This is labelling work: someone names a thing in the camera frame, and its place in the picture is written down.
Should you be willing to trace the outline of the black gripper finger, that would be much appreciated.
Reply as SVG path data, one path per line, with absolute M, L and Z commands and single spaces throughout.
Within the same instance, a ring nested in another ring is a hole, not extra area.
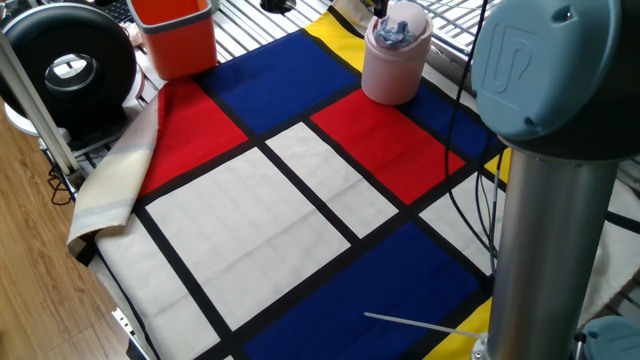
M 387 15 L 389 0 L 362 0 L 365 8 L 377 18 L 384 18 Z

